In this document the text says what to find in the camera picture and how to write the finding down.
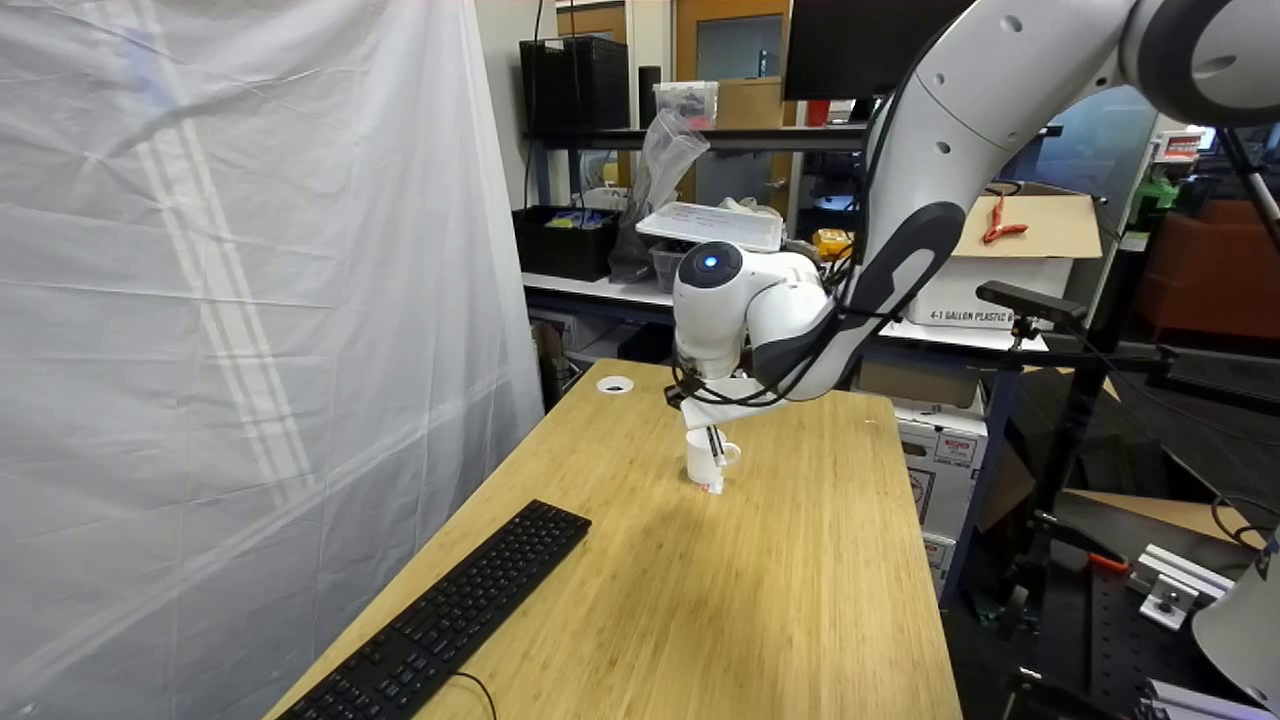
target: desk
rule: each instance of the desk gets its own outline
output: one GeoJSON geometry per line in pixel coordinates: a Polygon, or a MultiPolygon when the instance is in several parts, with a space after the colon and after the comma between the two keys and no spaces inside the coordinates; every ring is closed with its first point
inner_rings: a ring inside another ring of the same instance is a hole
{"type": "MultiPolygon", "coordinates": [[[[682,482],[666,366],[598,359],[277,704],[289,707],[526,498],[582,543],[462,662],[514,717],[959,717],[879,395],[731,422],[725,497],[682,482]],[[598,376],[634,392],[598,395],[598,376]]],[[[424,717],[488,717],[452,679],[424,717]]]]}

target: white fabric sheet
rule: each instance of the white fabric sheet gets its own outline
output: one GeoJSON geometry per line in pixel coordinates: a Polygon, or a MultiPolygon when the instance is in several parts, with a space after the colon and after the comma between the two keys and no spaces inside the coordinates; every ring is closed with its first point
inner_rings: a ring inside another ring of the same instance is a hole
{"type": "Polygon", "coordinates": [[[535,422],[468,0],[0,5],[0,717],[259,717],[535,422]]]}

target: computer monitor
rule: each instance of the computer monitor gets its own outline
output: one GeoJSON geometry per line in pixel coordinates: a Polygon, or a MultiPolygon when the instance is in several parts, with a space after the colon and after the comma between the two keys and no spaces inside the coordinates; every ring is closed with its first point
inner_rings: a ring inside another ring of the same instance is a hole
{"type": "Polygon", "coordinates": [[[784,101],[875,101],[969,0],[793,0],[784,101]]]}

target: wooden table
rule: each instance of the wooden table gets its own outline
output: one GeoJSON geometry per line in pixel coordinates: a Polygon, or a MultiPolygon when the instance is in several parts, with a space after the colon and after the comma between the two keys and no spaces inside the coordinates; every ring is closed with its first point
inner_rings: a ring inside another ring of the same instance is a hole
{"type": "MultiPolygon", "coordinates": [[[[277,704],[333,673],[526,498],[582,543],[462,662],[496,717],[959,717],[891,402],[831,392],[731,422],[725,497],[682,482],[666,366],[595,363],[277,704]],[[631,376],[629,395],[595,392],[631,376]]],[[[447,679],[419,717],[488,717],[447,679]]]]}

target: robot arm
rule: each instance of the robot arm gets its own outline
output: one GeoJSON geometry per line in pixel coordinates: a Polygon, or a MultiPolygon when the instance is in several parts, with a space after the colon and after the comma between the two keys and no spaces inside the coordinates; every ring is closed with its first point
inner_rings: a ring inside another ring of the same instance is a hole
{"type": "Polygon", "coordinates": [[[1275,121],[1275,27],[1275,0],[977,0],[873,128],[862,267],[842,289],[827,297],[793,253],[682,256],[671,298],[687,474],[719,491],[734,457],[719,422],[837,388],[950,256],[979,188],[1078,89],[1116,82],[1108,68],[1196,122],[1275,121]]]}

